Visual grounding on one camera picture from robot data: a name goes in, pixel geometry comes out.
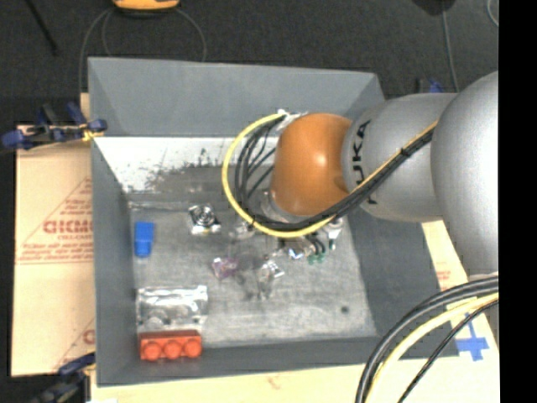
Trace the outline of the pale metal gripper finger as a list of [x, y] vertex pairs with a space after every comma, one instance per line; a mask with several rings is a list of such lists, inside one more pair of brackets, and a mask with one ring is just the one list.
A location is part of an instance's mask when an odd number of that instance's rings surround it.
[[276, 283], [285, 276], [284, 270], [273, 260], [263, 262], [247, 273], [246, 294], [249, 300], [267, 300]]
[[239, 269], [251, 269], [258, 252], [255, 247], [254, 231], [242, 220], [236, 219], [229, 232], [229, 255]]

